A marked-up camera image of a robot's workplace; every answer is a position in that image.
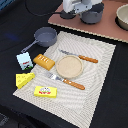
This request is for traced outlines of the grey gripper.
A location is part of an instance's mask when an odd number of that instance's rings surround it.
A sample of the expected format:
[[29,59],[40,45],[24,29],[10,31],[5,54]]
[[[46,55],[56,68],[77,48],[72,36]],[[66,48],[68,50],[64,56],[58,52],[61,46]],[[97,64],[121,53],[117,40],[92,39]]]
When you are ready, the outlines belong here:
[[102,0],[63,0],[63,9],[66,13],[79,14],[90,10],[93,5],[101,2]]

